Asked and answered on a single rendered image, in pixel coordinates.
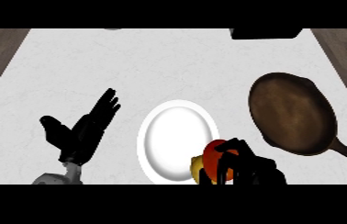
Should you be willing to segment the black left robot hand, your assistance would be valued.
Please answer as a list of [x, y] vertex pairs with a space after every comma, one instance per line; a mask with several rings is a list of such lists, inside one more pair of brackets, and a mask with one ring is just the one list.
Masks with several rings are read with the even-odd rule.
[[60, 162], [81, 166], [90, 161], [105, 130], [121, 108], [115, 94], [116, 91], [110, 88], [105, 91], [91, 112], [79, 118], [71, 129], [51, 116], [40, 118], [45, 141], [60, 150]]

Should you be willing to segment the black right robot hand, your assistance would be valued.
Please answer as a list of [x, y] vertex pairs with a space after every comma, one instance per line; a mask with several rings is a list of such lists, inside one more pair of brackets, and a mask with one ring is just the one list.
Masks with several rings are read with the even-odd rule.
[[[233, 138], [215, 147], [223, 154], [217, 167], [217, 184], [233, 181], [234, 185], [285, 185], [286, 178], [273, 159], [254, 154], [245, 140]], [[198, 185], [212, 185], [205, 168], [199, 171]]]

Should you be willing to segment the red tomato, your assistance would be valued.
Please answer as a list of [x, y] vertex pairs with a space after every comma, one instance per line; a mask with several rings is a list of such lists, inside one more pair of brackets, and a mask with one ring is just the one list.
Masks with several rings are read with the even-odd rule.
[[206, 172], [206, 176], [212, 182], [217, 182], [217, 167], [218, 167], [218, 160], [223, 156], [220, 152], [215, 151], [215, 147], [226, 143], [226, 140], [214, 140], [209, 142], [209, 144], [205, 146], [203, 149], [203, 168]]

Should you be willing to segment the white plate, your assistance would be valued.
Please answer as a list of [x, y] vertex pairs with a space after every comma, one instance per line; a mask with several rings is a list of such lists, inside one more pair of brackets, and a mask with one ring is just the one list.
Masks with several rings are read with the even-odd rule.
[[187, 100], [159, 104], [146, 115], [137, 134], [140, 168], [155, 185], [193, 185], [190, 158], [220, 138], [214, 119]]

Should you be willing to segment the brown frying pan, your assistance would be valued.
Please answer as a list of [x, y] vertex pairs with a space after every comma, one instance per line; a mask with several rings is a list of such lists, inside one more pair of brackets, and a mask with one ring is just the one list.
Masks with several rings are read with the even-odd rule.
[[307, 78], [289, 73], [260, 76], [248, 107], [263, 139], [274, 148], [302, 156], [333, 150], [347, 157], [333, 108]]

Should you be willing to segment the yellow fruit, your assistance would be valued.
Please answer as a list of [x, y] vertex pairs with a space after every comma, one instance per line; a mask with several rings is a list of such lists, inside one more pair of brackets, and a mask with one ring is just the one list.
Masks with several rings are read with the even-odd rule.
[[[190, 176], [195, 183], [199, 183], [199, 171], [203, 169], [203, 156], [195, 156], [190, 158]], [[214, 159], [206, 160], [206, 177], [211, 180], [211, 183], [217, 184], [217, 161]]]

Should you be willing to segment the black appliance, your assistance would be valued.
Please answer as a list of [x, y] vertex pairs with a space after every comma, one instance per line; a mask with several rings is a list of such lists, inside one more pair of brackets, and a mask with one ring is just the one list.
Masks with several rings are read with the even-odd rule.
[[294, 39], [302, 30], [299, 28], [233, 28], [231, 39]]

